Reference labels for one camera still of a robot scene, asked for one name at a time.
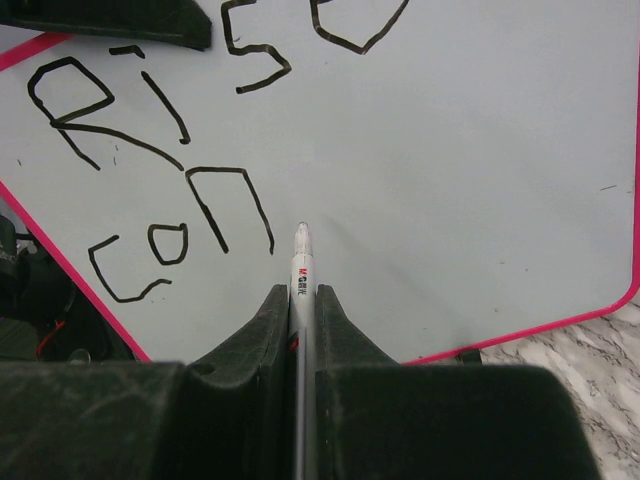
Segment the black and white marker pen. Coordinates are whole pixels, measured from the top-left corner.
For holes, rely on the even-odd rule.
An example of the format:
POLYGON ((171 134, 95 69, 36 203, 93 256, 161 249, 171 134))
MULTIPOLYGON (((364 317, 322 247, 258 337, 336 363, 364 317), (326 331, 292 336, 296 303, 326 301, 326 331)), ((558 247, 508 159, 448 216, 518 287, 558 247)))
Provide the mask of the black and white marker pen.
POLYGON ((315 299, 314 257, 309 225, 302 222, 294 235, 289 287, 289 352, 295 379, 293 477, 315 479, 315 299))

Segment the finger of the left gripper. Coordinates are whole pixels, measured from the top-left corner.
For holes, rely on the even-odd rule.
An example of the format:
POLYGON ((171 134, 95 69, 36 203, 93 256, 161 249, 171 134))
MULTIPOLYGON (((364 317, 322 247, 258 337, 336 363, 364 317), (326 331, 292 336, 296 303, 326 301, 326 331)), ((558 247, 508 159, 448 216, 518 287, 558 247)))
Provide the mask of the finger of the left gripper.
POLYGON ((40 0, 1 2, 1 23, 51 33, 149 40, 204 51, 212 22, 188 0, 40 0))

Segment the pink framed whiteboard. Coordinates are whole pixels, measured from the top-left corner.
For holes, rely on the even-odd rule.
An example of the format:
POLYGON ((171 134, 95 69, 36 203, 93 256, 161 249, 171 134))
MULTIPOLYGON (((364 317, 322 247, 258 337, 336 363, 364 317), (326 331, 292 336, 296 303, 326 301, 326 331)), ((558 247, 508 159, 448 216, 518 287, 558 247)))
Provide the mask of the pink framed whiteboard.
POLYGON ((610 312, 639 284, 635 1, 204 1, 208 49, 1 55, 1 194, 142 359, 289 277, 399 361, 610 312))

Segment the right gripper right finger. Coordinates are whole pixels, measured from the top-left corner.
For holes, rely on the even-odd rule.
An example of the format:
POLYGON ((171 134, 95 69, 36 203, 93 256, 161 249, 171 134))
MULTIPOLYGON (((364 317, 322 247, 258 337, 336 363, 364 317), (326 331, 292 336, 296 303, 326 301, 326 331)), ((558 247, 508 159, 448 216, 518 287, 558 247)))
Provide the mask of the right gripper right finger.
POLYGON ((329 285, 316 305, 318 469, 322 479, 409 479, 415 400, 407 370, 345 313, 329 285))

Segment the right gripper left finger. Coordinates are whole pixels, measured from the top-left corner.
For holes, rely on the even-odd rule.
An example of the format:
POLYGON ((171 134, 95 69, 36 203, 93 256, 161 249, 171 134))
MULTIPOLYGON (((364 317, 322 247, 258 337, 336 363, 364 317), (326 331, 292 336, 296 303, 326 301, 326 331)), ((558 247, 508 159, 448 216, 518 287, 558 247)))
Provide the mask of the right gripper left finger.
POLYGON ((194 479, 281 473, 288 291, 275 285, 254 317, 189 365, 188 471, 194 479))

